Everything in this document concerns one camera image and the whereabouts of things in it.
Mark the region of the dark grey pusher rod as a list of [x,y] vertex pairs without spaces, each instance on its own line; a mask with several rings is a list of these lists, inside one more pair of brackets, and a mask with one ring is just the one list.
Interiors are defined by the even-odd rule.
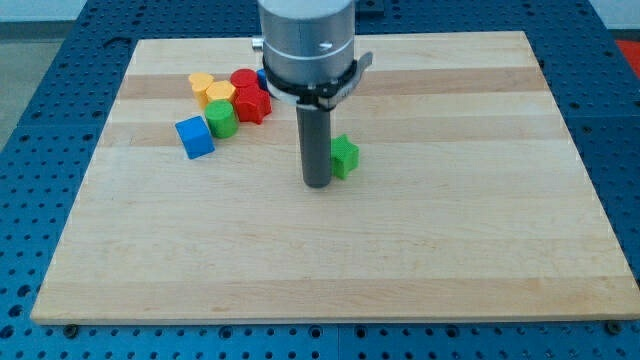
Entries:
[[304,183],[323,188],[331,181],[331,116],[327,111],[296,108]]

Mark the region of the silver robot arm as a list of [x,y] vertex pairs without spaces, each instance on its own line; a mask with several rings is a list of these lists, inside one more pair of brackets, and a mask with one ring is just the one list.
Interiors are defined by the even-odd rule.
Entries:
[[304,103],[303,91],[341,80],[354,61],[352,0],[258,0],[263,65],[268,82],[296,95],[304,183],[331,181],[331,120],[328,110]]

